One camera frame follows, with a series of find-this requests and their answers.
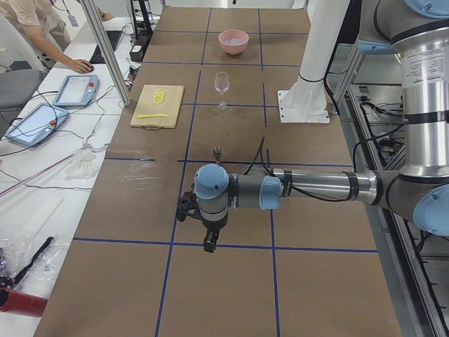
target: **person's hand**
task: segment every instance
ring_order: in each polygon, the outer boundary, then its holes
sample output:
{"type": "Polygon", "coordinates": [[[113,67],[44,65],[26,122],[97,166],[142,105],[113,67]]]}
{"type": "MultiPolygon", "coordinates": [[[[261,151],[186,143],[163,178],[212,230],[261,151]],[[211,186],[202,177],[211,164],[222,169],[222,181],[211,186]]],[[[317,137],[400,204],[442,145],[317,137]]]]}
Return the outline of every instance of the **person's hand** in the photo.
{"type": "Polygon", "coordinates": [[[103,13],[101,15],[101,21],[109,21],[113,18],[114,18],[114,16],[111,13],[103,13]]]}
{"type": "Polygon", "coordinates": [[[88,61],[82,59],[72,60],[68,65],[71,70],[80,74],[91,72],[93,69],[93,66],[88,61]]]}

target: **tablet device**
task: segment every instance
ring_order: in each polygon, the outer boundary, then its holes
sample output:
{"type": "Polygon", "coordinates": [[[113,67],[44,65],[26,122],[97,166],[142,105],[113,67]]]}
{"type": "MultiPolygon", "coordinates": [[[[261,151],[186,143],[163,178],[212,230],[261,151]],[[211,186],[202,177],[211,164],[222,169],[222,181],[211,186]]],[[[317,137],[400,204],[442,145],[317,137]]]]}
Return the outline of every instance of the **tablet device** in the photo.
{"type": "Polygon", "coordinates": [[[68,115],[65,109],[41,103],[18,124],[12,125],[5,137],[28,147],[38,145],[53,134],[68,115]]]}
{"type": "Polygon", "coordinates": [[[98,84],[97,75],[67,75],[53,105],[65,109],[85,107],[95,97],[98,84]]]}

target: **yellow cutting board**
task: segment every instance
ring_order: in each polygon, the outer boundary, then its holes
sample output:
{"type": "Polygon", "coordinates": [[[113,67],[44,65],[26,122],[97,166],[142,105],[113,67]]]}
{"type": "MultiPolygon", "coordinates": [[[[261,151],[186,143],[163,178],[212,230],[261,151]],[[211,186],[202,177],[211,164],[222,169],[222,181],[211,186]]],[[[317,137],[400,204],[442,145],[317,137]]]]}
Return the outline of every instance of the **yellow cutting board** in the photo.
{"type": "Polygon", "coordinates": [[[130,125],[136,128],[175,128],[183,93],[184,86],[144,86],[130,125]],[[163,102],[160,104],[153,102],[153,95],[157,89],[165,91],[163,102]],[[138,118],[139,114],[168,114],[170,116],[138,118]]]}

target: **red cylinder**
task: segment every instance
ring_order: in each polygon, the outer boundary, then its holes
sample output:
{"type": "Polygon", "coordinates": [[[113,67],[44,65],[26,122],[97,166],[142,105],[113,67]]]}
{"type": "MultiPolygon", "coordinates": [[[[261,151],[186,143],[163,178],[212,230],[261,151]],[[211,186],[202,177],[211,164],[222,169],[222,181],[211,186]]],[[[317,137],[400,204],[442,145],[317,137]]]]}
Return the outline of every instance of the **red cylinder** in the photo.
{"type": "Polygon", "coordinates": [[[0,289],[0,312],[41,317],[46,305],[46,298],[20,293],[8,288],[0,289]]]}

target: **chair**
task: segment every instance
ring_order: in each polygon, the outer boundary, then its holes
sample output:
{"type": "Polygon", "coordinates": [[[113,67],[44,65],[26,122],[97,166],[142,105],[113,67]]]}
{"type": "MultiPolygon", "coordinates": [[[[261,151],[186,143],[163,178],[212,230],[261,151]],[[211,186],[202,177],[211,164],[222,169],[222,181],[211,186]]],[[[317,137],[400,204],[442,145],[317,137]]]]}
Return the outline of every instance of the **chair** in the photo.
{"type": "Polygon", "coordinates": [[[3,137],[41,84],[42,73],[36,69],[13,71],[1,63],[0,67],[6,69],[0,74],[0,137],[3,137]]]}

